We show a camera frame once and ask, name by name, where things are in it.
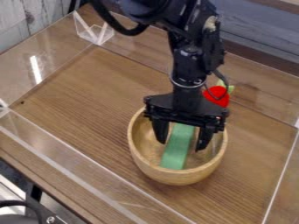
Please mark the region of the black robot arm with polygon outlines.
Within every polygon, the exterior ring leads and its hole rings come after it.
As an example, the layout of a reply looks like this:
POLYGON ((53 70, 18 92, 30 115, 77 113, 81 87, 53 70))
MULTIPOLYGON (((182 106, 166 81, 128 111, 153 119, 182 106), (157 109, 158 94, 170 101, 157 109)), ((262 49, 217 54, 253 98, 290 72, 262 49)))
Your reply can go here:
POLYGON ((196 149, 205 149, 214 133, 224 130, 228 112, 216 102, 228 95, 206 88, 210 74, 220 79, 225 49, 220 38, 220 19, 209 0, 116 0, 136 27, 125 28, 101 0, 89 0, 96 13, 108 25, 125 36, 141 34, 150 25, 166 32, 172 53, 169 80, 172 92, 144 98, 144 117, 152 122, 156 140, 165 142, 170 123, 200 129, 196 149))

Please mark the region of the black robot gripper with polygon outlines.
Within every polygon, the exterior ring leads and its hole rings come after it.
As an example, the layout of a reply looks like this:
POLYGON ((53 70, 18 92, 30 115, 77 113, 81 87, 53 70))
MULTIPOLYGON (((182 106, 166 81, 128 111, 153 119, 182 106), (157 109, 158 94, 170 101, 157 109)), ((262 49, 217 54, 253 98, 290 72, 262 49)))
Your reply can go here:
POLYGON ((152 122, 154 138, 160 144, 165 144, 169 123, 198 127, 196 151, 204 150, 213 133, 224 130, 226 108, 209 102, 202 91, 197 88, 174 87, 168 94, 144 98, 144 116, 152 122))

